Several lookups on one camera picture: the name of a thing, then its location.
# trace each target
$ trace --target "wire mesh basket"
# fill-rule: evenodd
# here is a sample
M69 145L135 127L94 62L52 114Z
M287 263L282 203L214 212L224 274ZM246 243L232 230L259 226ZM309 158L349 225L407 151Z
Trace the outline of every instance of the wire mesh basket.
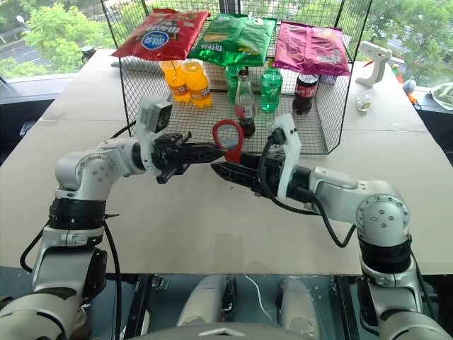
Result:
M358 45L372 0L129 0L107 6L101 0L105 17L116 46L121 46L144 19L157 8L178 11L206 11L211 13L198 35L198 39L218 13L252 13L254 16L277 18L267 58L275 55L281 21L294 21L320 27L343 30L343 43L352 70ZM212 90L212 105L198 108L191 103L176 103L164 79L158 62L137 57L120 58L122 94L127 122L137 116L143 96L160 95L172 102L173 110L169 132L191 131L193 142L211 142L213 125L225 118L236 119L234 105L227 97L224 68L205 62L205 73ZM265 67L249 67L254 92L260 91L260 77ZM280 104L274 113L266 113L256 105L256 131L244 141L243 151L261 152L267 140L266 124L274 115L292 112L292 100L298 73L281 70L283 75ZM343 117L350 78L347 76L321 76L311 110L304 115L293 115L302 142L302 154L328 154L340 144ZM135 135L131 127L129 134Z

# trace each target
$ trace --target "table surface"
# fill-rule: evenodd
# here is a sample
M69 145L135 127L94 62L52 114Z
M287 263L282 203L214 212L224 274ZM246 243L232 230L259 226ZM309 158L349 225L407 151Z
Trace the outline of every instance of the table surface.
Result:
M0 265L19 256L47 219L54 167L125 124L119 69L98 51L0 168ZM370 67L357 63L352 75ZM355 109L366 86L351 82L339 147L299 163L393 183L411 209L413 251L423 273L453 273L453 168L427 132L390 69L372 89L370 111ZM339 249L319 217L300 216L194 165L162 186L152 176L120 179L107 203L125 273L359 274L359 246ZM334 222L344 237L348 226ZM103 249L108 249L104 241ZM29 263L35 252L29 256ZM108 262L113 271L113 262Z

